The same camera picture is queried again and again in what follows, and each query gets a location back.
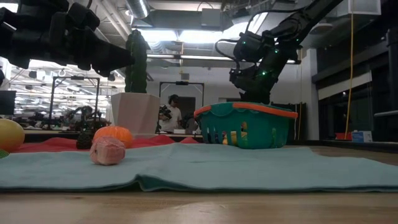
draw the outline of computer monitor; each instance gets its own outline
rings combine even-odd
[[[0,114],[14,115],[17,91],[0,91]]]

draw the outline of red cloth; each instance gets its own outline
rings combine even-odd
[[[162,146],[166,144],[175,143],[173,139],[168,136],[159,135],[150,139],[136,139],[132,142],[132,148]],[[185,138],[181,143],[196,144],[193,138]],[[14,152],[65,152],[65,151],[89,151],[78,150],[76,148],[76,140],[65,138],[50,138],[42,143],[27,143],[23,144]]]

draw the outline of teal cloth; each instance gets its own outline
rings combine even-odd
[[[244,150],[171,144],[127,150],[116,166],[88,152],[20,153],[0,160],[0,190],[106,191],[139,183],[144,191],[398,190],[398,167],[369,159],[324,157],[309,148]]]

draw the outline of orange pumpkin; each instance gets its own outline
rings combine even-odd
[[[119,126],[107,126],[100,128],[95,132],[94,141],[103,136],[111,136],[119,141],[123,142],[126,149],[129,149],[132,145],[132,134],[126,128],[119,127]]]

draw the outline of yellow ball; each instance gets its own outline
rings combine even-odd
[[[21,125],[9,119],[0,119],[0,149],[12,152],[24,143],[25,133]]]

